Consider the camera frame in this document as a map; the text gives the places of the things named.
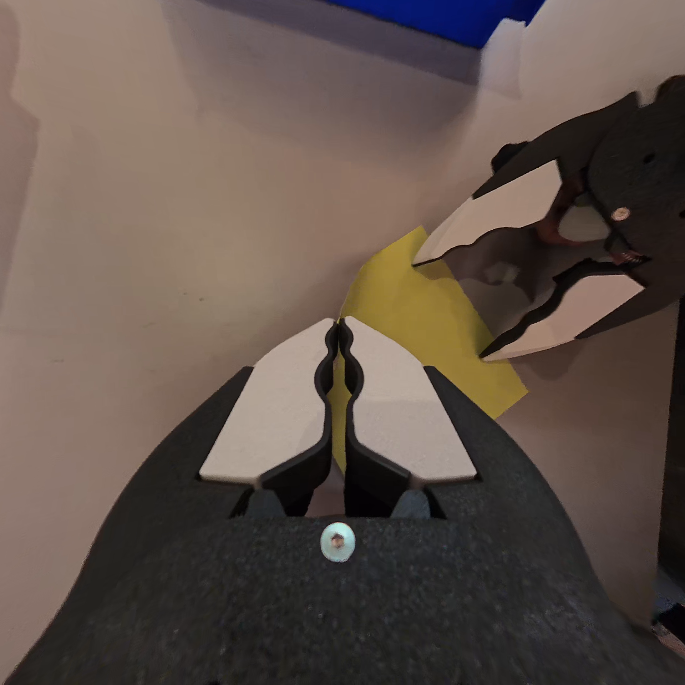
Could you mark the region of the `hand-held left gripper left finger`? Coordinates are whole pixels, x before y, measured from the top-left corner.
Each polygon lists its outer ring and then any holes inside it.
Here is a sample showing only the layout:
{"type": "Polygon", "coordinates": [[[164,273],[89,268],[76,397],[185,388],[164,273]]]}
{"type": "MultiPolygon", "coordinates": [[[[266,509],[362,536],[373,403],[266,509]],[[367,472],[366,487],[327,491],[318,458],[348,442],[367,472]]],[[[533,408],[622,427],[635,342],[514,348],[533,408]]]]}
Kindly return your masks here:
{"type": "Polygon", "coordinates": [[[286,515],[306,515],[332,461],[328,393],[338,323],[323,319],[288,338],[249,369],[208,456],[202,482],[272,491],[286,515]]]}

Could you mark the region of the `blue panel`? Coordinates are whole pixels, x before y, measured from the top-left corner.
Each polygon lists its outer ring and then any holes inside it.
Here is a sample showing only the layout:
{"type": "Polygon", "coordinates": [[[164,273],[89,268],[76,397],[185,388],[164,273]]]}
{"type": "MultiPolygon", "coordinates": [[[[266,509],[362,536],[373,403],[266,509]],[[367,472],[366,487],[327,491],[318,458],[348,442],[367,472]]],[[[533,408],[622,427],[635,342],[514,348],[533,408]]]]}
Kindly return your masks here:
{"type": "Polygon", "coordinates": [[[502,21],[530,24],[544,1],[330,1],[330,4],[481,49],[502,21]]]}

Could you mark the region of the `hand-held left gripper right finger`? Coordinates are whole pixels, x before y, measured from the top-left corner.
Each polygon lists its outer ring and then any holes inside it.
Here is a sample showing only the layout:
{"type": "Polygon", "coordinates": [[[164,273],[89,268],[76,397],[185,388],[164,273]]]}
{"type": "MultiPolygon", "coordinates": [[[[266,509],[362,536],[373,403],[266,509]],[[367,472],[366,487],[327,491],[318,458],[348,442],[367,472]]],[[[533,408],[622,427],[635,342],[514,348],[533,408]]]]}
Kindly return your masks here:
{"type": "Polygon", "coordinates": [[[392,338],[346,316],[339,349],[345,410],[345,512],[388,517],[403,495],[475,480],[475,468],[424,365],[392,338]]]}

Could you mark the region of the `person's right forearm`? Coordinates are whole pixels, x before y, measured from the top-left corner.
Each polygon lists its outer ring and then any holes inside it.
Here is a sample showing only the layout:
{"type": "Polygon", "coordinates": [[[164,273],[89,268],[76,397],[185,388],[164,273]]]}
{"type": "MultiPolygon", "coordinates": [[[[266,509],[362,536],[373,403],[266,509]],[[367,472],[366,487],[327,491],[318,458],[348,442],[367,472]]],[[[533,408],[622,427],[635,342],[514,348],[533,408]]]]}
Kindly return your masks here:
{"type": "Polygon", "coordinates": [[[674,604],[666,623],[684,631],[684,298],[680,299],[658,539],[659,588],[674,604]]]}

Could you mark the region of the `floral origami paper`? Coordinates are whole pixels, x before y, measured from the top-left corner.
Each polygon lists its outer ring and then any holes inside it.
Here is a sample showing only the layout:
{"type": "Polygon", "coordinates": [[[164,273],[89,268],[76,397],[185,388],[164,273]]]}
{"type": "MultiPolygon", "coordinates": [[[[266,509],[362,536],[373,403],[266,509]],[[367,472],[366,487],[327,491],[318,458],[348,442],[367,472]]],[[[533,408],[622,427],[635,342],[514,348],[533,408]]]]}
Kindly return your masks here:
{"type": "Polygon", "coordinates": [[[490,426],[527,394],[509,362],[488,364],[478,347],[492,335],[449,267],[415,268],[427,241],[417,227],[365,263],[349,288],[342,316],[353,316],[391,338],[423,366],[438,369],[485,415],[490,426]]]}

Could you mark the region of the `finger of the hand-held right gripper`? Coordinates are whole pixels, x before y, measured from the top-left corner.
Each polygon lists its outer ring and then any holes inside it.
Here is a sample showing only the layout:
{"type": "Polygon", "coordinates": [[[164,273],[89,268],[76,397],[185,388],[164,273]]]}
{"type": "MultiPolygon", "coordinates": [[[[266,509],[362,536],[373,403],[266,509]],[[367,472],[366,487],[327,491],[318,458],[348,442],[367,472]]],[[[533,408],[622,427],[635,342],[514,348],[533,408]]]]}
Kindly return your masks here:
{"type": "Polygon", "coordinates": [[[558,161],[552,159],[480,197],[469,197],[433,230],[412,265],[419,267],[440,260],[497,229],[534,224],[551,209],[561,184],[558,161]]]}
{"type": "Polygon", "coordinates": [[[575,340],[645,287],[612,262],[584,259],[553,277],[550,295],[501,332],[479,358],[509,360],[575,340]]]}

